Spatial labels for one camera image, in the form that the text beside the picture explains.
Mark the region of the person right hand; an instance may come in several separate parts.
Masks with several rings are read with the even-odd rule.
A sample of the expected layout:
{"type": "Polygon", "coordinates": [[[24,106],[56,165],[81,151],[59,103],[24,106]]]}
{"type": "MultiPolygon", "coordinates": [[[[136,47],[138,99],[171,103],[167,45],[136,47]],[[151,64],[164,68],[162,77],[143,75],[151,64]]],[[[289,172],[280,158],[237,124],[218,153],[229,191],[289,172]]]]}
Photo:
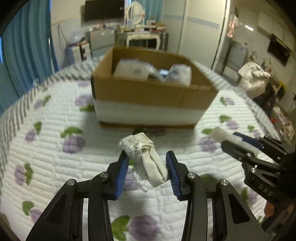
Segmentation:
{"type": "MultiPolygon", "coordinates": [[[[264,208],[264,214],[266,218],[271,217],[272,215],[274,215],[275,213],[275,207],[270,203],[270,202],[266,202],[265,208],[264,208]]],[[[282,217],[282,219],[280,220],[280,223],[283,224],[287,221],[289,216],[289,210],[285,210],[284,211],[284,215],[282,217]]]]}

